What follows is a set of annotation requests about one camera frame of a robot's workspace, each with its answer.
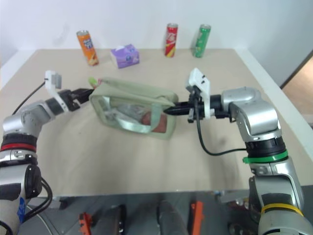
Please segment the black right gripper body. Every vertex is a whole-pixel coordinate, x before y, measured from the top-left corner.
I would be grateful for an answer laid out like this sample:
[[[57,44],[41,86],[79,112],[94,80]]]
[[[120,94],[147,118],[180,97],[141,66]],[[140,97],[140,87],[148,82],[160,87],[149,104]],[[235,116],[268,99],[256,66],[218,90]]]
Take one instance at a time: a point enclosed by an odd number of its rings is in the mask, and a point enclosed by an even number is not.
[[[196,86],[187,86],[186,88],[190,95],[188,99],[189,113],[188,122],[193,123],[197,120],[203,120],[205,118],[204,102],[201,97],[201,91]]]

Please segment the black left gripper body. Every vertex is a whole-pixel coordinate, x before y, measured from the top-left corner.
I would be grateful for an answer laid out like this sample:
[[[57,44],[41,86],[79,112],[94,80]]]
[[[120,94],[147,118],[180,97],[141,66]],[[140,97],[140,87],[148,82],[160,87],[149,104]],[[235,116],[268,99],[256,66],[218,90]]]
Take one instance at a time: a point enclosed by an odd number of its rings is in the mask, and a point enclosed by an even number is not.
[[[74,91],[62,90],[58,94],[69,111],[76,111],[80,108],[80,105],[75,102],[78,95]]]

